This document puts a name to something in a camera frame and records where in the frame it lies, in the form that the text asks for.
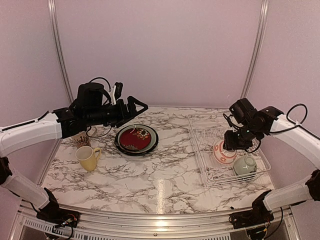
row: yellow mug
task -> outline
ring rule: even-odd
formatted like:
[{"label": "yellow mug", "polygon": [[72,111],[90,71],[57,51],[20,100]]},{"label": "yellow mug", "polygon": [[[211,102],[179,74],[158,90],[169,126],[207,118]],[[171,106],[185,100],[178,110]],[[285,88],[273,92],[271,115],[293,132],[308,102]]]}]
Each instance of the yellow mug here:
[{"label": "yellow mug", "polygon": [[85,170],[91,172],[96,169],[101,153],[99,147],[93,149],[90,146],[82,146],[75,152],[75,157]]}]

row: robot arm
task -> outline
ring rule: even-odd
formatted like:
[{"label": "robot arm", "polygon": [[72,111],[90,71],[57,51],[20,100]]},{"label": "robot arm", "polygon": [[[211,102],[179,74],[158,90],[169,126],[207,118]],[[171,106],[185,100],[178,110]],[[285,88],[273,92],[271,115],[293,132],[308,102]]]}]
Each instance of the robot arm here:
[{"label": "robot arm", "polygon": [[294,124],[286,115],[275,107],[269,106],[257,111],[246,99],[240,99],[229,109],[236,119],[237,126],[227,117],[229,124],[236,131],[229,130],[224,135],[226,150],[247,150],[253,146],[252,140],[271,135],[280,139],[302,155],[316,168],[308,176],[292,185],[267,191],[253,203],[252,210],[233,213],[230,222],[235,229],[262,224],[273,220],[272,211],[287,205],[296,205],[307,200],[320,201],[320,140],[313,133]]},{"label": "robot arm", "polygon": [[[120,127],[148,109],[132,96],[125,104],[121,96],[123,84],[116,83],[110,92],[96,82],[82,84],[77,99],[69,106],[46,113],[42,117],[0,128],[0,186],[31,202],[38,209],[37,218],[60,224],[78,212],[59,208],[54,195],[37,186],[10,166],[7,156],[19,149],[47,141],[71,137],[88,127],[104,125]],[[103,96],[109,103],[102,104]]]}]

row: dish rack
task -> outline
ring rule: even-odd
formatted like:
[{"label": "dish rack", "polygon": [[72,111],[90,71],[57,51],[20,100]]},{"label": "dish rack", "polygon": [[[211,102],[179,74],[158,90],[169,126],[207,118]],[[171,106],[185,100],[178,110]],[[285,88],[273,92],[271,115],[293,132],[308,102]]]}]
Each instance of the dish rack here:
[{"label": "dish rack", "polygon": [[[254,158],[257,164],[257,170],[254,173],[236,175],[233,163],[224,164],[216,160],[213,154],[215,143],[223,140],[225,132],[232,129],[228,127],[222,113],[189,115],[188,122],[191,142],[206,187],[251,182],[271,169],[270,163],[260,149],[253,153],[244,150],[236,152],[236,159],[242,156]],[[255,149],[257,145],[253,141],[252,149]]]}]

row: white marble surface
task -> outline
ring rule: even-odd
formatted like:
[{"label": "white marble surface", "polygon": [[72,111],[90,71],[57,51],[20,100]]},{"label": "white marble surface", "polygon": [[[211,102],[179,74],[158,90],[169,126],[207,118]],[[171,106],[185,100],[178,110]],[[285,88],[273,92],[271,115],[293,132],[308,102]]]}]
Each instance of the white marble surface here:
[{"label": "white marble surface", "polygon": [[[82,208],[156,214],[188,214],[249,207],[252,201],[274,186],[268,174],[254,182],[204,187],[188,128],[190,114],[214,114],[225,109],[151,107],[130,124],[145,124],[159,135],[158,147],[145,156],[127,156],[114,144],[119,131],[92,140],[102,148],[97,168],[87,172],[77,162],[76,147],[65,139],[43,187],[61,204]],[[215,127],[227,126],[219,117]],[[99,127],[103,133],[108,128]]]}]

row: black cable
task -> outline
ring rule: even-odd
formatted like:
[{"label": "black cable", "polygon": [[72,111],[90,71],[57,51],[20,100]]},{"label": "black cable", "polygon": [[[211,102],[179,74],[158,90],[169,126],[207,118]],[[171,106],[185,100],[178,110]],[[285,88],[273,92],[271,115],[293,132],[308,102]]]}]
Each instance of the black cable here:
[{"label": "black cable", "polygon": [[[304,117],[303,117],[302,121],[300,122],[300,124],[303,124],[304,121],[307,119],[307,116],[308,116],[308,108],[307,108],[307,106],[306,106],[305,104],[303,104],[303,103],[298,103],[298,104],[292,106],[292,107],[289,109],[289,111],[287,112],[287,114],[286,114],[286,119],[287,119],[290,123],[292,123],[292,124],[296,124],[296,123],[289,118],[289,114],[291,113],[291,111],[292,111],[293,109],[295,109],[296,107],[299,107],[299,106],[302,106],[302,107],[304,107],[304,109],[305,109],[305,114],[304,114]],[[286,128],[286,129],[283,129],[283,130],[280,130],[280,131],[269,131],[268,133],[269,133],[269,134],[281,134],[281,133],[284,133],[284,132],[287,132],[287,131],[296,129],[296,128],[298,128],[298,127],[299,127],[299,125],[295,125],[295,126],[293,126],[293,127],[289,127],[289,128]]]},{"label": "black cable", "polygon": [[104,101],[104,103],[103,103],[102,105],[103,105],[103,106],[104,106],[104,105],[111,105],[111,103],[110,103],[110,102],[109,102],[108,104],[106,104],[107,102],[108,102],[108,99],[107,99],[107,100],[105,100],[105,101]]},{"label": "black cable", "polygon": [[[40,120],[43,119],[48,113],[49,113],[49,111],[46,111],[45,114],[43,114],[41,117],[37,118],[37,120],[40,121]],[[32,124],[32,123],[35,123],[35,122],[36,122],[35,120],[31,120],[31,121],[19,123],[19,124],[17,124],[17,125],[8,126],[8,127],[4,128],[4,129],[2,129],[2,131],[7,131],[7,130],[10,130],[10,129],[14,129],[14,128],[21,127],[21,126],[24,126],[24,125]]]},{"label": "black cable", "polygon": [[233,115],[230,114],[229,116],[227,116],[225,113],[223,113],[222,115],[223,115],[224,119],[228,122],[228,124],[229,124],[230,127],[233,127],[233,128],[235,128],[236,130],[238,130],[238,129],[241,128],[240,126],[237,126],[236,124],[234,124],[234,123],[232,122],[231,117],[233,117]]},{"label": "black cable", "polygon": [[308,134],[310,134],[310,135],[313,136],[314,138],[320,140],[320,137],[319,137],[319,136],[317,136],[317,135],[315,135],[314,133],[310,132],[308,129],[304,128],[303,126],[298,125],[298,127],[301,128],[301,129],[303,129],[303,130],[305,130]]},{"label": "black cable", "polygon": [[31,204],[31,206],[32,206],[32,208],[33,208],[33,210],[38,214],[39,213],[39,211],[35,208],[35,206],[30,202],[30,204]]},{"label": "black cable", "polygon": [[66,238],[65,240],[70,240],[72,238],[72,236],[74,235],[74,228],[71,226],[71,224],[68,224],[71,227],[71,235]]},{"label": "black cable", "polygon": [[282,221],[283,221],[283,219],[284,219],[284,210],[282,209],[282,207],[280,207],[280,209],[281,209],[281,220],[280,220],[280,223],[279,223],[279,225],[276,227],[276,229],[275,229],[272,233],[270,233],[269,236],[266,236],[266,237],[264,238],[265,240],[268,239],[268,238],[270,238],[270,237],[280,228],[280,226],[281,226],[281,224],[282,224]]},{"label": "black cable", "polygon": [[49,113],[49,111],[46,111],[41,117],[38,118],[38,121],[40,121],[40,120],[43,119],[45,116],[47,116],[48,113]]},{"label": "black cable", "polygon": [[258,144],[258,146],[255,148],[255,150],[253,150],[253,151],[248,151],[247,149],[245,149],[244,151],[246,151],[248,154],[252,154],[252,153],[256,152],[256,151],[260,148],[260,146],[261,146],[261,140],[258,140],[258,141],[259,141],[259,144]]},{"label": "black cable", "polygon": [[89,137],[89,138],[101,138],[101,137],[104,137],[105,135],[107,135],[108,133],[110,133],[110,131],[111,131],[111,125],[110,125],[110,129],[109,129],[109,131],[107,132],[107,133],[105,133],[105,134],[103,134],[103,135],[100,135],[100,136],[90,136],[89,134],[88,134],[88,132],[91,130],[91,126],[90,126],[90,128],[86,131],[86,135]]},{"label": "black cable", "polygon": [[97,79],[102,79],[102,80],[106,81],[106,83],[107,83],[108,86],[109,86],[109,92],[111,91],[111,85],[110,85],[109,81],[108,81],[107,79],[105,79],[104,77],[102,77],[102,76],[98,76],[98,77],[95,77],[94,79],[91,79],[91,80],[89,81],[89,83],[91,83],[91,82],[93,82],[94,80],[97,80]]}]

